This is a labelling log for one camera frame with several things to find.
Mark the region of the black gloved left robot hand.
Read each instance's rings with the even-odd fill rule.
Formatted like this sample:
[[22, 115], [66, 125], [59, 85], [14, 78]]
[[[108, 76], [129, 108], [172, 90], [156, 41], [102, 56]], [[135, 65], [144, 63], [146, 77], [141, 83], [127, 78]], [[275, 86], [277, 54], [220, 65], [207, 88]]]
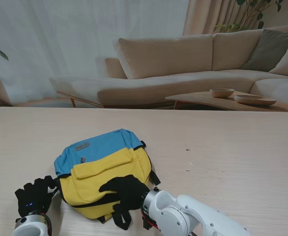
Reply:
[[51, 176], [37, 178], [34, 183], [26, 183], [23, 189], [15, 191], [19, 215], [25, 217], [32, 213], [46, 214], [57, 191]]

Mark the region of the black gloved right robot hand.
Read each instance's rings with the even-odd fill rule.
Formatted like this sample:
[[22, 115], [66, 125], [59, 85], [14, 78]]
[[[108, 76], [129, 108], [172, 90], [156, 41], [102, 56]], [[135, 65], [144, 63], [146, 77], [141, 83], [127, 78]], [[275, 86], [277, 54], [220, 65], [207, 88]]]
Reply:
[[149, 188], [133, 175], [115, 177], [103, 184], [99, 192], [114, 191], [120, 198], [120, 203], [113, 206], [114, 211], [124, 212], [137, 210], [141, 207], [142, 196], [148, 193]]

